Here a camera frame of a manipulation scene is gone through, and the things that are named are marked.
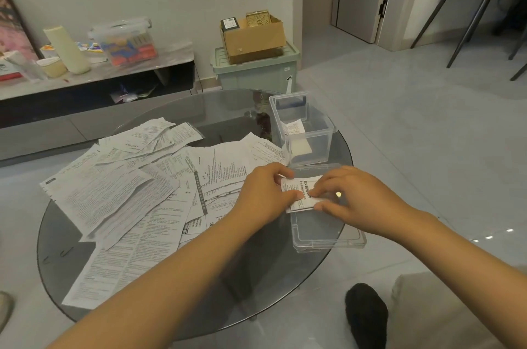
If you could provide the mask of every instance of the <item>glass tabletop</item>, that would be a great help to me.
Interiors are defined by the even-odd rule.
[[[194,142],[194,146],[237,141],[249,132],[276,142],[277,126],[268,101],[274,94],[222,90],[192,95],[143,113],[115,133],[164,117],[177,124],[190,122],[196,126],[205,139]],[[348,146],[338,132],[333,135],[328,163],[353,165]],[[335,229],[334,222],[328,226],[335,231],[335,238],[343,227],[341,224]],[[53,303],[73,321],[80,320],[89,310],[63,306],[62,300],[95,248],[95,243],[79,242],[80,238],[73,223],[50,201],[38,232],[38,270]],[[296,252],[289,215],[283,213],[254,234],[235,255],[179,328],[175,339],[216,332],[273,306],[309,277],[328,253],[329,250]]]

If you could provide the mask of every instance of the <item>clear plastic box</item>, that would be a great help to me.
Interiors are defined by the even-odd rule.
[[[118,20],[93,26],[88,32],[114,66],[128,65],[158,55],[148,29],[152,22],[146,17]]]
[[[279,146],[285,147],[291,167],[327,162],[333,133],[337,128],[321,110],[310,92],[275,95],[269,98],[278,125]],[[305,132],[288,133],[287,124]]]
[[[322,175],[341,165],[316,164],[293,168],[295,178],[308,178]],[[344,196],[339,198],[340,204],[345,204]],[[317,210],[303,210],[292,212],[291,232],[293,233],[293,247],[297,252],[317,252],[332,248],[364,248],[366,235],[356,228],[346,229],[346,238],[341,238],[342,221]]]

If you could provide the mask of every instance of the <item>plastic container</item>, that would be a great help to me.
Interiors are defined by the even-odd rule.
[[[224,90],[246,88],[280,93],[296,89],[297,60],[300,51],[287,42],[283,54],[267,59],[230,64],[225,48],[216,48],[210,64]]]
[[[122,66],[158,55],[148,33],[151,27],[150,19],[140,17],[94,26],[88,36],[101,46],[112,65]]]
[[[289,153],[291,167],[327,162],[337,128],[310,92],[274,95],[269,98],[278,127],[278,146]],[[291,133],[287,124],[300,124],[305,132]]]
[[[316,177],[341,165],[316,164],[293,168],[295,178]],[[345,198],[339,198],[340,204],[345,204]],[[318,252],[332,248],[364,248],[366,235],[364,232],[348,227],[346,237],[341,238],[342,221],[317,210],[297,211],[291,215],[291,232],[293,247],[297,252]]]

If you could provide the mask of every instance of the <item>paper stack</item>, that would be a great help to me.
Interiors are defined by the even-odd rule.
[[[256,166],[289,161],[253,133],[187,146],[202,138],[188,123],[152,119],[100,139],[41,183],[81,241],[96,243],[64,305],[94,309],[224,217]]]

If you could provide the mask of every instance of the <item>gold box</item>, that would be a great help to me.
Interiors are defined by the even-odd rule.
[[[268,10],[258,10],[257,12],[247,13],[245,15],[248,27],[264,26],[271,24]]]

